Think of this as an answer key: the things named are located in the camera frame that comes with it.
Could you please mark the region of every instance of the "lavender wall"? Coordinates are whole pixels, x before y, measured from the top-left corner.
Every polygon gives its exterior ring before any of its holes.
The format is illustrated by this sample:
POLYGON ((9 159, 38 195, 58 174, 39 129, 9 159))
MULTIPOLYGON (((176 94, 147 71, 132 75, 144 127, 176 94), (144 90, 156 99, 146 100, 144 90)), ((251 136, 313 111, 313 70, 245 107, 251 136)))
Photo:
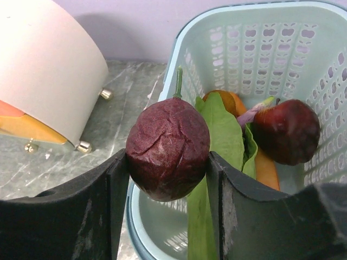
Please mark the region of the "lavender wall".
MULTIPOLYGON (((106 59, 167 62, 182 26, 207 9, 254 0, 54 0, 84 27, 106 59)), ((330 0, 345 5, 347 0, 330 0)))

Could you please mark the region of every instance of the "gray marble surface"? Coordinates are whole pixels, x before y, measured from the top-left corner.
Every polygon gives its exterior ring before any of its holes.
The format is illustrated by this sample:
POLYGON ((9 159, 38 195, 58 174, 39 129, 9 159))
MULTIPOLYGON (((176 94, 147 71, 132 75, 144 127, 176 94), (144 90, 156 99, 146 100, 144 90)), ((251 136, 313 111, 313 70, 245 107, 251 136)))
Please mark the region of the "gray marble surface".
MULTIPOLYGON (((0 199, 8 200, 38 193, 67 182, 101 164, 125 147, 130 128, 144 108, 156 102, 163 88, 165 64, 108 61, 106 87, 114 98, 100 98, 81 140, 94 151, 53 154, 49 150, 26 154, 22 141, 0 135, 0 199)), ((127 234, 121 230, 118 260, 138 260, 127 234)))

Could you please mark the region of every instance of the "perforated basket wall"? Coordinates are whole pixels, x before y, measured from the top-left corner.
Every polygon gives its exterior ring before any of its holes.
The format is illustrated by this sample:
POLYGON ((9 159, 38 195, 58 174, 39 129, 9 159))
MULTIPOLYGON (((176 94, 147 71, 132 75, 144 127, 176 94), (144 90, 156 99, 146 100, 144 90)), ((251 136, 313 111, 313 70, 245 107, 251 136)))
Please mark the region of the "perforated basket wall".
POLYGON ((207 11, 177 37, 159 100, 172 97, 183 67, 183 99, 212 89, 236 92, 250 108, 269 95, 301 99, 322 134, 305 165, 279 166, 293 193, 317 181, 346 182, 347 12, 318 2, 227 6, 207 11))

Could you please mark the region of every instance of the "green leaf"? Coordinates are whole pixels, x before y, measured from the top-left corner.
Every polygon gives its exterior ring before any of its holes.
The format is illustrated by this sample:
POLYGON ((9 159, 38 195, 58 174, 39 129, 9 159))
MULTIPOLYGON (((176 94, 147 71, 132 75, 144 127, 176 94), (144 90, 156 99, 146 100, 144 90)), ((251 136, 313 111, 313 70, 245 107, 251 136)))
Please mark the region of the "green leaf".
POLYGON ((245 127, 245 156, 244 156, 244 165, 242 172, 251 178, 255 179, 255 156, 258 152, 258 145, 253 139, 252 131, 249 128, 249 124, 246 124, 245 127))
MULTIPOLYGON (((245 146, 235 116, 225 110, 219 93, 210 93, 206 102, 202 102, 197 98, 195 107, 209 128, 210 150, 242 170, 245 146)), ((188 260, 217 260, 206 178, 187 197, 187 210, 188 260)))

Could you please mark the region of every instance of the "light blue basket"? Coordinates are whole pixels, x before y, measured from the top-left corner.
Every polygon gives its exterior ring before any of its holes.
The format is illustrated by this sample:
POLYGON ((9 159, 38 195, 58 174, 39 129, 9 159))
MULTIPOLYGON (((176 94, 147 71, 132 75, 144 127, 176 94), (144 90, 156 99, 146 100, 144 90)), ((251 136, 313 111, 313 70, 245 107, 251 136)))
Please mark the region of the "light blue basket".
MULTIPOLYGON (((270 95, 301 99, 318 114, 321 139, 311 161, 295 167, 277 165, 281 190, 293 194, 310 183, 345 183, 346 32, 347 12, 323 2, 209 10, 178 34, 159 101, 174 94, 178 66, 184 71, 183 99, 192 105, 196 96, 216 88, 238 93, 248 108, 270 95)), ((142 259, 186 259, 185 213, 158 205, 132 186, 127 223, 135 248, 142 259)))

